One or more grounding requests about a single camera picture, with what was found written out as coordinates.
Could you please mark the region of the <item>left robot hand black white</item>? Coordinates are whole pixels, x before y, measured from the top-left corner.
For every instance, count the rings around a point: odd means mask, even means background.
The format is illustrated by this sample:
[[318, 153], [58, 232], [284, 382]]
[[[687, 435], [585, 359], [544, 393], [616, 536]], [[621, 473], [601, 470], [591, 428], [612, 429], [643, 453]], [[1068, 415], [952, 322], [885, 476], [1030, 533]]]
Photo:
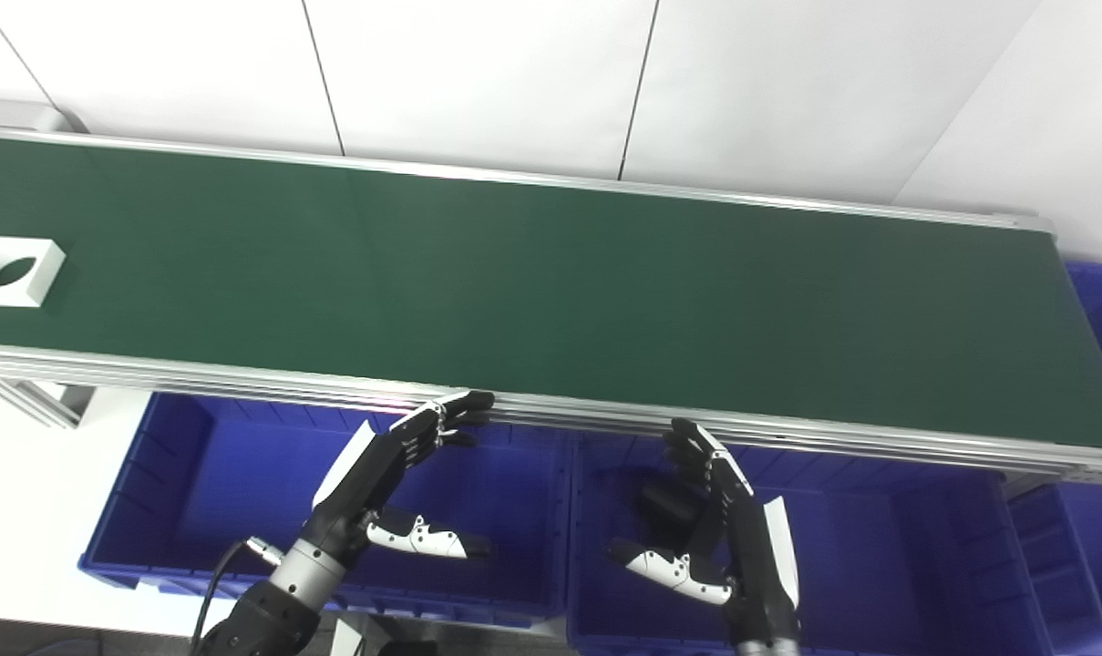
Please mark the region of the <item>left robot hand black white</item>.
[[387, 431], [357, 451], [344, 449], [314, 502], [299, 540], [352, 570], [371, 547], [441, 558], [486, 558], [491, 544], [479, 536], [435, 526], [421, 515], [389, 509], [387, 502], [406, 472], [433, 456], [440, 447], [475, 447], [464, 426], [489, 421], [493, 392], [467, 390], [428, 400], [401, 416]]

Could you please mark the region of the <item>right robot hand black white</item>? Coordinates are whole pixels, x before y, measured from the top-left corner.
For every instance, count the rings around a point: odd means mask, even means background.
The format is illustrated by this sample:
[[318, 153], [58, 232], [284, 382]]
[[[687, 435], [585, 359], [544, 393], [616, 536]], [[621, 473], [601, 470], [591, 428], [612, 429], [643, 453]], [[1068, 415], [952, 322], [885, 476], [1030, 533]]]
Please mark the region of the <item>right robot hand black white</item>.
[[696, 421], [672, 419], [665, 454], [676, 481], [635, 498], [653, 544], [615, 538], [613, 563], [721, 610], [737, 655], [798, 655], [800, 585], [787, 504], [758, 498], [730, 449]]

